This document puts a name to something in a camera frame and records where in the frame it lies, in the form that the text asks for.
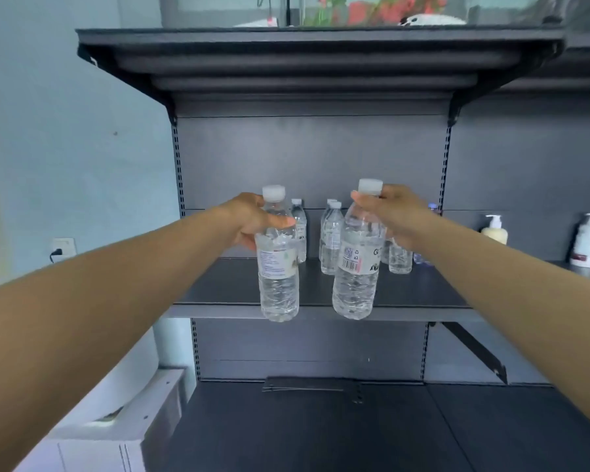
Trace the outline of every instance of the forearm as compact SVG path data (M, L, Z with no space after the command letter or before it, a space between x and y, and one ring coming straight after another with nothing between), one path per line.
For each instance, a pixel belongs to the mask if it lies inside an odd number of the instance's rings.
M11 470L14 450L28 452L235 236L217 207L0 287L0 470Z
M420 250L590 417L590 280L437 218Z

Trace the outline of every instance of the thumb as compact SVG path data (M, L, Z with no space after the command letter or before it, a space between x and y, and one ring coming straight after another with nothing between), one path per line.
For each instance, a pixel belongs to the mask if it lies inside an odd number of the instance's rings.
M295 225L295 219L293 217L287 217L286 215L273 215L268 213L266 223L268 226L281 229Z
M368 212L377 213L380 207L383 205L382 199L367 194L361 194L356 190L353 190L350 196L356 202L356 205L362 207L362 209Z

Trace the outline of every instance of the barcode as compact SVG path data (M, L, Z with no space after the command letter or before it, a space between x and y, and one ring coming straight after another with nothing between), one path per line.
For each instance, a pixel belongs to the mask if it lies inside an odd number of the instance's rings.
M357 270L359 264L357 262L349 261L348 259L343 259L343 268L347 268L348 270Z

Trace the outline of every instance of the person's right arm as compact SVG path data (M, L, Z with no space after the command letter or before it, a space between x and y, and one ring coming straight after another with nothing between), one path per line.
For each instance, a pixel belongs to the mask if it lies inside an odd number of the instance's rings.
M399 245L431 261L472 308L590 418L590 279L426 209L404 186L352 193Z

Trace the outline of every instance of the person's left hand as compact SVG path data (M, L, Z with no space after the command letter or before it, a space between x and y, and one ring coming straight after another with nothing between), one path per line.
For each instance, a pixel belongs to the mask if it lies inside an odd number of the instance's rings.
M293 217L268 214L262 209L264 199L250 192L243 192L221 207L228 212L236 225L234 245L241 244L252 250L256 249L254 235L268 227L277 229L295 225Z

